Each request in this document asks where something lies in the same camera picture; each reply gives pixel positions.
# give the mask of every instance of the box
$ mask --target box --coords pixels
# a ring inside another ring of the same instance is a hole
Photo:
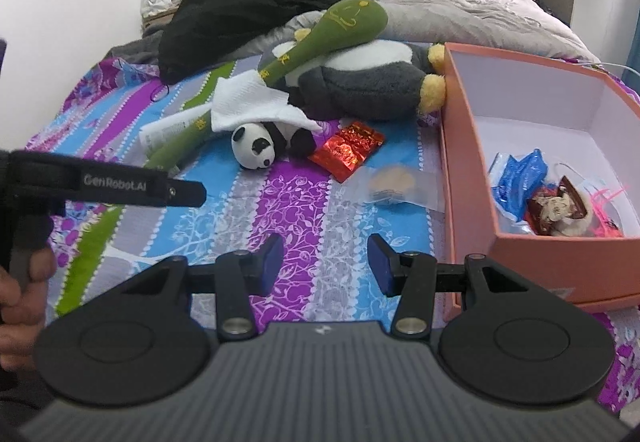
[[[446,45],[447,235],[455,263],[482,252],[587,311],[640,304],[640,106],[594,69]],[[505,234],[487,181],[498,152],[562,159],[611,190],[625,238]],[[447,315],[459,308],[451,297]]]

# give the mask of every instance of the plush toy's yellow foot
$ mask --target plush toy's yellow foot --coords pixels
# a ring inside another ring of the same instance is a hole
[[[439,110],[444,104],[447,96],[447,87],[444,77],[435,74],[428,74],[420,88],[420,104],[418,112],[420,115],[427,115]]]
[[[310,28],[299,28],[297,31],[293,33],[293,37],[295,38],[296,41],[300,42],[305,37],[307,37],[310,34],[310,32],[311,32]]]
[[[443,76],[444,75],[444,45],[436,44],[429,48],[429,53],[427,54],[429,58],[429,63],[433,66],[433,69],[436,70],[436,73]]]

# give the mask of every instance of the black handheld device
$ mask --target black handheld device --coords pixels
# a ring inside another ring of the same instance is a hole
[[[256,328],[282,238],[210,265],[175,256],[53,322],[34,350],[59,397],[6,440],[28,442],[630,442],[595,399],[614,345],[592,316],[482,254],[462,265],[369,238],[377,322]],[[432,330],[436,292],[463,313]],[[216,330],[190,317],[216,294]]]
[[[44,248],[51,215],[64,216],[67,200],[137,206],[200,207],[206,191],[199,182],[170,179],[167,173],[121,164],[33,151],[0,151],[0,266],[29,282],[31,253]],[[16,384],[0,372],[0,390]]]

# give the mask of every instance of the black circular cover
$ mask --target black circular cover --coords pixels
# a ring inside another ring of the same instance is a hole
[[[45,382],[70,400],[124,407],[190,382],[209,359],[204,330],[162,300],[123,294],[53,322],[34,351]]]
[[[443,330],[438,351],[454,378],[476,392],[550,406],[597,394],[613,349],[592,316],[537,289],[478,300]]]

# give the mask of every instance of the gray plush toy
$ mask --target gray plush toy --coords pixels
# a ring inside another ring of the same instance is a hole
[[[296,32],[296,40],[305,35],[304,30]],[[264,54],[261,64],[282,56],[295,44],[277,45]],[[442,107],[443,70],[443,45],[427,50],[377,39],[309,61],[274,88],[289,92],[289,103],[315,120],[395,120]]]

